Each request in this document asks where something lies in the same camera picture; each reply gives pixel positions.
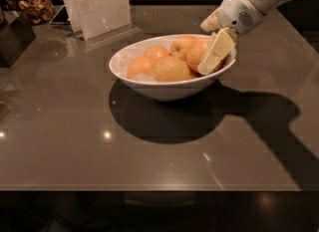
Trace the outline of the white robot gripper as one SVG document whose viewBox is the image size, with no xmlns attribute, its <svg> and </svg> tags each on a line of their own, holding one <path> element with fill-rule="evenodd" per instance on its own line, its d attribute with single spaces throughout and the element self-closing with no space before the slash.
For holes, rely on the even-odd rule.
<svg viewBox="0 0 319 232">
<path fill-rule="evenodd" d="M 250 33 L 263 22 L 264 18 L 265 16 L 250 0 L 223 0 L 219 8 L 200 24 L 200 28 L 205 32 L 220 30 L 211 34 L 206 51 L 197 66 L 198 72 L 204 76 L 216 72 L 236 46 L 237 34 Z"/>
</svg>

